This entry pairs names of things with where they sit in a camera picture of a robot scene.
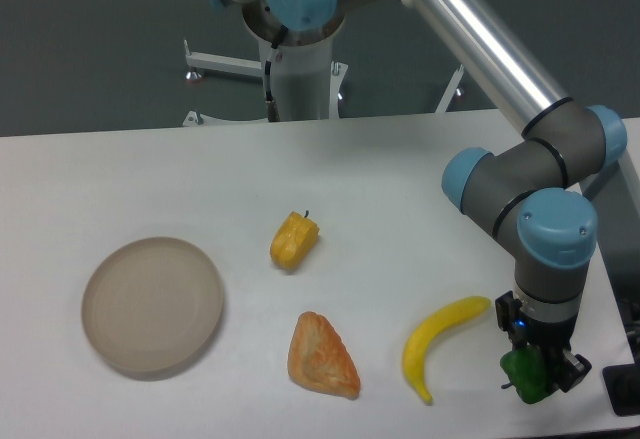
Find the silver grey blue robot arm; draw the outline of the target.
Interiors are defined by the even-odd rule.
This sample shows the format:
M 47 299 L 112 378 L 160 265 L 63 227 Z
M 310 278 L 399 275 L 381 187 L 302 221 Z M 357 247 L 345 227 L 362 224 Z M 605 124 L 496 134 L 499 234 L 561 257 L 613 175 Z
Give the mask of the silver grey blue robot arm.
M 330 42 L 347 12 L 375 0 L 208 1 L 240 5 L 259 38 L 269 121 L 330 117 L 332 65 L 316 47 Z M 495 302 L 513 346 L 500 362 L 510 385 L 529 404 L 569 391 L 591 368 L 570 340 L 598 228 L 595 209 L 573 186 L 623 154 L 626 128 L 606 107 L 578 105 L 482 0 L 400 1 L 426 20 L 521 135 L 500 155 L 458 153 L 441 186 L 514 258 L 514 288 Z

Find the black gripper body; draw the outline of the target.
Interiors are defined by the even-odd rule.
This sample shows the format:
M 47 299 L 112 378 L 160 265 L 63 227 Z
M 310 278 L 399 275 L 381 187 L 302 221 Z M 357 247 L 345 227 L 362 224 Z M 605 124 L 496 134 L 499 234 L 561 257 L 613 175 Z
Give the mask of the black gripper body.
M 507 291 L 495 300 L 497 324 L 507 334 L 511 328 L 526 330 L 526 346 L 560 347 L 571 350 L 571 339 L 580 308 L 580 296 L 548 303 L 522 290 Z

